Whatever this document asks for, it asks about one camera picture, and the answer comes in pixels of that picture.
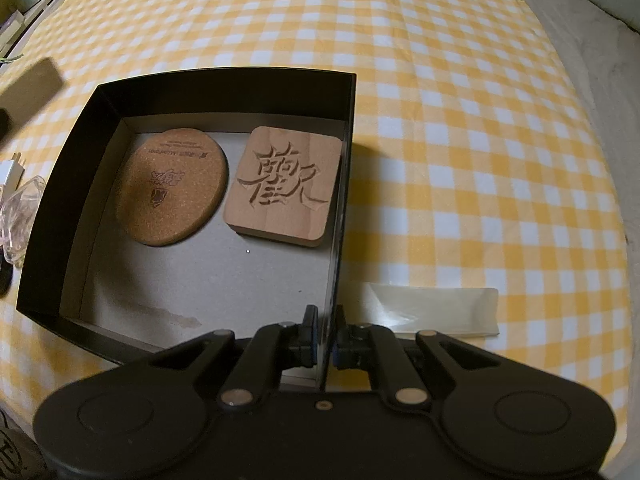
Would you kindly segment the square carved wooden coaster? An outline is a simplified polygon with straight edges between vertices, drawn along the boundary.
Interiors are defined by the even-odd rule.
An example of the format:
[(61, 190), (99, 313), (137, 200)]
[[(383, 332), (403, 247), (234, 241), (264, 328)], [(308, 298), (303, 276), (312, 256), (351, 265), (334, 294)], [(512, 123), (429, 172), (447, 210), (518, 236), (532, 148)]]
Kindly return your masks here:
[(335, 136), (255, 128), (236, 167), (224, 221), (240, 234), (319, 246), (342, 149)]

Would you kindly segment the black cardboard box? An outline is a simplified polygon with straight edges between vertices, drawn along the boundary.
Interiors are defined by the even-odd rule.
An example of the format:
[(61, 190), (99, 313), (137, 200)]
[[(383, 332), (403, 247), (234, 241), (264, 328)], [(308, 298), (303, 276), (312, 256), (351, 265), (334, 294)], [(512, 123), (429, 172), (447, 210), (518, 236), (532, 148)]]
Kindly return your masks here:
[(17, 310), (124, 364), (318, 311), (291, 382), (326, 377), (357, 78), (308, 68), (166, 72), (97, 86), (58, 155)]

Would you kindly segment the round cork coaster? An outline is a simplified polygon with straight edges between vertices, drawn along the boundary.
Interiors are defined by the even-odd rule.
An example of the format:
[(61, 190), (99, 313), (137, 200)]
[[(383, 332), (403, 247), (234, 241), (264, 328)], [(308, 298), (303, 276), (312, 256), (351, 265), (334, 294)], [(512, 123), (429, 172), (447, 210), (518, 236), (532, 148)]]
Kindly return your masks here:
[(116, 219), (139, 243), (167, 246), (196, 232), (228, 184), (220, 145), (193, 128), (153, 133), (127, 160), (115, 198)]

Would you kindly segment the black round tin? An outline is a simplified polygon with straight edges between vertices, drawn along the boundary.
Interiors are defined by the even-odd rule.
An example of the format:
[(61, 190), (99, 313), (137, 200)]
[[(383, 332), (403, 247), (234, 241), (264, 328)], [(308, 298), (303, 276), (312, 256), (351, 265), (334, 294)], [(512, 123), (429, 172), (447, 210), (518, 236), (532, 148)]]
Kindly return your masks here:
[(9, 290), (12, 283), (13, 266), (6, 261), (3, 254), (0, 254), (0, 296), (3, 297)]

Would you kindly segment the clear plastic nail case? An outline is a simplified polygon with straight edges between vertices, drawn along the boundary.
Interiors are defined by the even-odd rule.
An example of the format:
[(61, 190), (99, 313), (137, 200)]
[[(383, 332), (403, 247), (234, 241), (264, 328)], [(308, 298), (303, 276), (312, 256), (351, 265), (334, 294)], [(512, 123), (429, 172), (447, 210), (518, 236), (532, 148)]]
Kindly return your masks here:
[(21, 185), (1, 207), (1, 248), (6, 262), (20, 268), (46, 181), (35, 176)]

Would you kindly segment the oval light wooden box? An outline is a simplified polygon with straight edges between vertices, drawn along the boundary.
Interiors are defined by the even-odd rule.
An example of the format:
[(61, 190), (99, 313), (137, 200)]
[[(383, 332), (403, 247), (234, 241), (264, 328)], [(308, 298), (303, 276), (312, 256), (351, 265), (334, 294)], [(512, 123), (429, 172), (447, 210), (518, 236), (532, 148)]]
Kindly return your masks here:
[(1, 137), (17, 133), (65, 86), (58, 66), (43, 58), (1, 92)]

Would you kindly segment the clear plastic wrapper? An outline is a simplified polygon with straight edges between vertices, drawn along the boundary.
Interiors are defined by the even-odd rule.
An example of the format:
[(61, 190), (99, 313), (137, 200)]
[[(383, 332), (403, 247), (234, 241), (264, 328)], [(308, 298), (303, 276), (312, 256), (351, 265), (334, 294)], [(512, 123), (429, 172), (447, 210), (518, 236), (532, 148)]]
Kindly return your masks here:
[(495, 288), (367, 284), (360, 292), (359, 316), (398, 335), (434, 330), (456, 337), (495, 337), (498, 299)]

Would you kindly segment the yellow white checkered cloth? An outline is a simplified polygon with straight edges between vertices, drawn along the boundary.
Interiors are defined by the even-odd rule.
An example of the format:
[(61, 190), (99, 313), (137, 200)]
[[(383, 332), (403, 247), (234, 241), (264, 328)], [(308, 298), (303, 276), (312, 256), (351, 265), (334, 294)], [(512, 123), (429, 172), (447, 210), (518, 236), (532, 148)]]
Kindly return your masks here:
[(486, 348), (597, 390), (627, 433), (626, 240), (608, 166), (523, 0), (66, 0), (6, 68), (65, 89), (17, 133), (48, 174), (91, 92), (127, 76), (308, 66), (357, 77), (353, 280), (490, 286)]

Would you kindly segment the white charger plug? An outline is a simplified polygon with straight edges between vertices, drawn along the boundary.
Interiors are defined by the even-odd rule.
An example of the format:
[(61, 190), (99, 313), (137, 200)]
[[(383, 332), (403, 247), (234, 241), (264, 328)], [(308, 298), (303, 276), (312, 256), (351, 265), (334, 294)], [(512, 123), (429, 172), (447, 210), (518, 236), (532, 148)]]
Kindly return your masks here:
[(0, 164), (0, 184), (3, 192), (13, 193), (18, 188), (24, 174), (21, 157), (22, 154), (16, 152), (9, 159), (2, 160)]

